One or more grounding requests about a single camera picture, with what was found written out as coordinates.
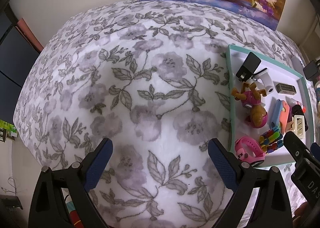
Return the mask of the colourful flower hair clips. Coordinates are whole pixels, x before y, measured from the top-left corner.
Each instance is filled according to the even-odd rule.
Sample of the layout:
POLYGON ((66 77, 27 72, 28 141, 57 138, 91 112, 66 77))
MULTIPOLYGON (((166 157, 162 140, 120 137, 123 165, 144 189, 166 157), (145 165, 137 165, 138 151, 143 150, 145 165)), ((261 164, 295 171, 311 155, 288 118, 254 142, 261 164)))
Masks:
POLYGON ((283 134, 279 126, 275 126, 263 133, 258 140, 259 146, 265 154, 270 154, 283 146, 283 134))

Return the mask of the orange blue toy pouch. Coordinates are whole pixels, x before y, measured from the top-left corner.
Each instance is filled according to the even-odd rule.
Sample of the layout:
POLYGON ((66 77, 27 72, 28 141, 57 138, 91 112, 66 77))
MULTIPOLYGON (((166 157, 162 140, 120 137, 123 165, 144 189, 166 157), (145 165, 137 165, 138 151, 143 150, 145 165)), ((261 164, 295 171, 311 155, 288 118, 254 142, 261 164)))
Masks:
POLYGON ((289 112, 290 106, 287 104, 287 102, 278 99, 270 117, 270 128, 279 127, 281 134, 284 134, 287 126, 289 112))

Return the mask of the pink smart watch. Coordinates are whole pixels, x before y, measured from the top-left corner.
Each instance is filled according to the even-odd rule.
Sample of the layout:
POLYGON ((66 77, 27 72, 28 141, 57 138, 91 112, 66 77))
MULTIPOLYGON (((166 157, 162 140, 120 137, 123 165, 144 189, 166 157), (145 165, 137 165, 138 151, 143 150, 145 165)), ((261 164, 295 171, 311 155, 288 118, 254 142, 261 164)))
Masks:
POLYGON ((259 166, 265 160, 265 152, 259 143, 249 136, 237 139, 234 148, 237 158, 251 166, 259 166))

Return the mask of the silver harmonica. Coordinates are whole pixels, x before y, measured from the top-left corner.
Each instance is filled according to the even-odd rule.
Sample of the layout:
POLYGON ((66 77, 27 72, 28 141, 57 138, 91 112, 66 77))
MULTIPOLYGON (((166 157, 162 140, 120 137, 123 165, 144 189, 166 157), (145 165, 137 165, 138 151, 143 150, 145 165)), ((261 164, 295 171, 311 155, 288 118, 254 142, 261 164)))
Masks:
POLYGON ((278 83, 276 85, 276 91, 277 93, 284 94, 284 95, 295 95, 296 88, 293 85, 284 84, 284 83, 278 83))

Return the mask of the pink dog toy figure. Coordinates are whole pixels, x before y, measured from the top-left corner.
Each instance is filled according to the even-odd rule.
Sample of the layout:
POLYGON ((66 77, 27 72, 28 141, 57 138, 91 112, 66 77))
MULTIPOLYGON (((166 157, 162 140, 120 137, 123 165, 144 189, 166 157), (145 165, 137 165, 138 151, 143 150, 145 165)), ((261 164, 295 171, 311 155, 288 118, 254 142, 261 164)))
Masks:
POLYGON ((248 109, 248 114, 245 117, 245 123, 252 128, 262 128, 268 120, 268 113, 261 101, 262 97, 266 97, 265 89, 257 89, 255 82, 243 82, 241 90, 233 88, 231 95, 236 101, 241 101, 244 108, 248 109))

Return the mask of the black power adapter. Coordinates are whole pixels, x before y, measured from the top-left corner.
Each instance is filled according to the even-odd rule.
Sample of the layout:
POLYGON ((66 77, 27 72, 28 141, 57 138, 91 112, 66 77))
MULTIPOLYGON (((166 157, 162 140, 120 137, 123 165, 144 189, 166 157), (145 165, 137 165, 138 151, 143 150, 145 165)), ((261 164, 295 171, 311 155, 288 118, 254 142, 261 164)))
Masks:
POLYGON ((238 69, 236 78, 240 82, 246 82, 253 76, 260 63, 261 59, 253 52, 249 52, 243 64, 238 69))

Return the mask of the cream hair claw clip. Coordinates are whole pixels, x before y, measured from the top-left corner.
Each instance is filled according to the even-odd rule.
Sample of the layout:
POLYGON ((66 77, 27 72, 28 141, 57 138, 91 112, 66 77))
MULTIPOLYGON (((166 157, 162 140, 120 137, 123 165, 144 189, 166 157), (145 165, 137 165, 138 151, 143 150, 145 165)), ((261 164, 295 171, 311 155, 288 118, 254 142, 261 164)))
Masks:
POLYGON ((294 132, 299 139, 305 138, 305 119, 303 115, 294 115, 287 123, 286 132, 294 132))

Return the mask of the white earbud case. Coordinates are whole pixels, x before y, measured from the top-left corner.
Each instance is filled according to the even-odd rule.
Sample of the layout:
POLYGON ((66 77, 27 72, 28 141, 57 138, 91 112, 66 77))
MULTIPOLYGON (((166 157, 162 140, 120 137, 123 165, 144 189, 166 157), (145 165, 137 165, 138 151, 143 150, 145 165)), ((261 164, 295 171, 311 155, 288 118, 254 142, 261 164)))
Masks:
POLYGON ((247 80, 249 84, 255 83, 259 89, 265 89, 266 95, 272 94, 275 87, 273 81, 269 75, 268 68, 264 68, 253 74, 251 78, 247 80))

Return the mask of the grey floral blanket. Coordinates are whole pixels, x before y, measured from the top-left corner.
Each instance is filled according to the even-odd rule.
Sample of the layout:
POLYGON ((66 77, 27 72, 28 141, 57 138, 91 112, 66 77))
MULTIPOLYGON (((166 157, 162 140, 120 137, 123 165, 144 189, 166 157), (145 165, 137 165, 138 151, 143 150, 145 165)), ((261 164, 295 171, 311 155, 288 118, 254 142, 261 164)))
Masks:
POLYGON ((90 196, 112 227, 211 227, 232 192, 207 153, 231 146, 226 52, 293 68, 297 45, 216 7, 124 1, 71 17, 24 82, 14 125, 43 166, 64 169, 103 138, 113 155, 90 196))

